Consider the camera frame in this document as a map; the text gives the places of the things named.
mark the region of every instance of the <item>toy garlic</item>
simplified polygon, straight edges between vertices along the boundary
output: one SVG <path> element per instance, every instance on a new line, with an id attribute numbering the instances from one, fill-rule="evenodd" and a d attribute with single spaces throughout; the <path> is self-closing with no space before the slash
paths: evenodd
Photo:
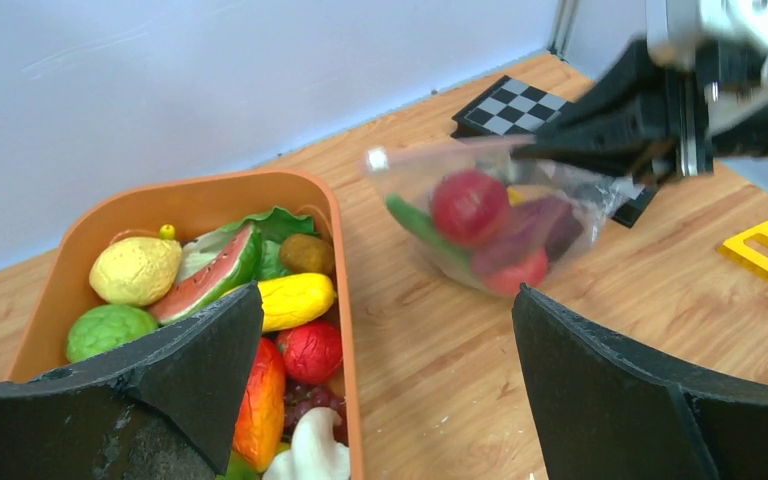
<path id="1" fill-rule="evenodd" d="M 290 449 L 281 452 L 263 474 L 263 480 L 348 480 L 349 447 L 334 440 L 340 415 L 328 407 L 308 410 L 296 424 Z"/>

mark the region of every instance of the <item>table surface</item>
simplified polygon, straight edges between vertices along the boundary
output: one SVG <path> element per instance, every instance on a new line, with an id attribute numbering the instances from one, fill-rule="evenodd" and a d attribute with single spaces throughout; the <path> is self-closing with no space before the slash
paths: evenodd
<path id="1" fill-rule="evenodd" d="M 569 99 L 589 85 L 548 54 L 503 73 Z M 272 163 L 321 176 L 340 201 L 368 478 L 546 478 L 512 302 L 423 266 L 359 168 L 371 146 L 448 138 L 451 116 L 499 74 Z M 768 194 L 718 164 L 713 177 L 662 191 L 633 229 L 609 223 L 542 291 L 679 358 L 768 383 L 768 284 L 715 251 L 767 219 Z M 0 379 L 52 260 L 0 272 Z"/>

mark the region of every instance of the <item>toy watermelon slice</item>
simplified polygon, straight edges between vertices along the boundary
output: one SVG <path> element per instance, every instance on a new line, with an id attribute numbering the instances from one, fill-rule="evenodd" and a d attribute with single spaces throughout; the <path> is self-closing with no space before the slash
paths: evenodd
<path id="1" fill-rule="evenodd" d="M 252 223 L 244 226 L 219 255 L 148 308 L 158 323 L 168 325 L 187 318 L 228 290 L 254 279 L 263 238 Z"/>

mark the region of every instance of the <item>white wall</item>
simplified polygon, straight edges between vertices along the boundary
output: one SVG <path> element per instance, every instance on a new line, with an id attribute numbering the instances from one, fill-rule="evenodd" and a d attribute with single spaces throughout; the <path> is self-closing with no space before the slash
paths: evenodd
<path id="1" fill-rule="evenodd" d="M 632 35 L 645 33 L 645 6 L 644 0 L 580 0 L 566 59 L 586 75 L 600 76 Z M 768 162 L 735 159 L 729 167 L 768 191 Z"/>
<path id="2" fill-rule="evenodd" d="M 556 8 L 0 0 L 0 268 L 118 191 L 250 168 L 544 48 Z"/>

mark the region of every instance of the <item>plastic bag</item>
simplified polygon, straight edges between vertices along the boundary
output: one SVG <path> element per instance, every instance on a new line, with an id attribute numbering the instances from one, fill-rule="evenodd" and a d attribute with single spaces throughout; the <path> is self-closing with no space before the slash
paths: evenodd
<path id="1" fill-rule="evenodd" d="M 587 252 L 641 190 L 553 161 L 512 161 L 512 149 L 530 138 L 374 148 L 365 168 L 390 215 L 442 273 L 512 297 Z"/>

